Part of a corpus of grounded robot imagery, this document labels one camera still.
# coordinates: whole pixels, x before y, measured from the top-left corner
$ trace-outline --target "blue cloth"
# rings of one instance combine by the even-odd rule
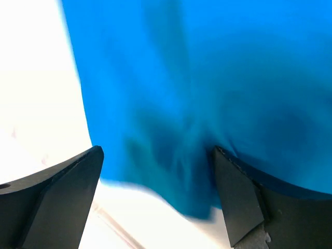
[[[208,218],[220,145],[332,193],[331,0],[62,2],[103,180]]]

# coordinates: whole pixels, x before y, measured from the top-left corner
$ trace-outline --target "white surface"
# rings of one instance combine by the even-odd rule
[[[14,138],[0,129],[0,184],[23,178],[45,167],[24,150]]]
[[[55,0],[0,1],[0,128],[49,166],[91,146],[63,24]],[[41,167],[10,152],[0,156],[8,161],[0,165],[0,181]],[[147,249],[229,248],[221,211],[215,223],[188,221],[148,191],[102,186],[98,193],[110,215]],[[92,244],[119,248],[91,230],[84,238]]]
[[[96,214],[88,217],[79,249],[129,249],[130,247],[118,237]]]

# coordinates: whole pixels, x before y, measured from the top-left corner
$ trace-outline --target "blue fabric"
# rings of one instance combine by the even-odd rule
[[[208,218],[220,145],[332,193],[331,0],[62,2],[102,179]]]

